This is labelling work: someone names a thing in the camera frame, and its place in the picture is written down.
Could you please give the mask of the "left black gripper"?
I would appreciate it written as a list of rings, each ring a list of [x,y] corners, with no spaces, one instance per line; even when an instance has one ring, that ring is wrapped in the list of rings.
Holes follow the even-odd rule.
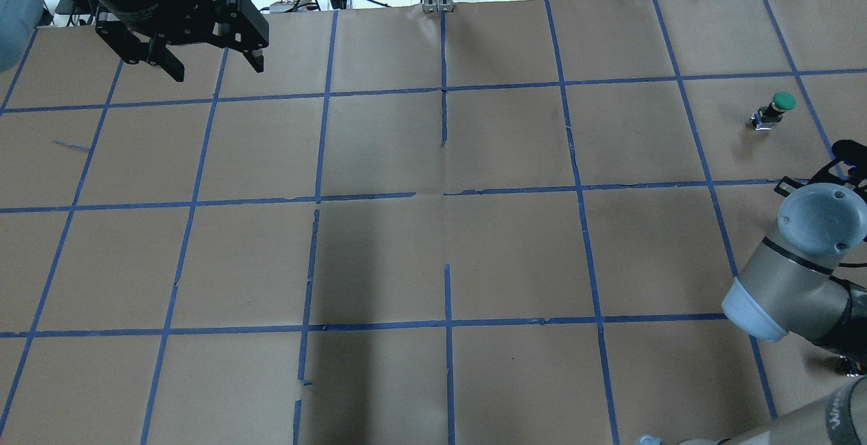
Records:
[[[99,18],[96,34],[127,64],[158,66],[183,82],[185,66],[167,43],[208,43],[238,51],[255,72],[264,71],[270,28],[252,0],[97,1],[114,19]]]

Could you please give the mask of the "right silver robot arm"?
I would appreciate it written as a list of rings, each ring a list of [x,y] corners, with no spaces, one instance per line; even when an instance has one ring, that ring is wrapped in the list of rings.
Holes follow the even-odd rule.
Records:
[[[796,334],[865,365],[865,288],[837,278],[843,257],[865,239],[865,200],[852,182],[794,188],[776,222],[735,276],[722,308],[765,342]],[[694,444],[864,444],[865,379],[765,425]]]

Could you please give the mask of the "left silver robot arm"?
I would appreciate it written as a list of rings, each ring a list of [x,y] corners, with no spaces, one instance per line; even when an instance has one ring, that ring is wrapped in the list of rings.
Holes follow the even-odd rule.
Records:
[[[127,64],[157,66],[174,81],[185,66],[172,47],[207,43],[242,53],[263,72],[269,24],[252,0],[79,0],[95,13],[97,35]],[[43,15],[43,0],[2,0],[1,63],[18,64]]]

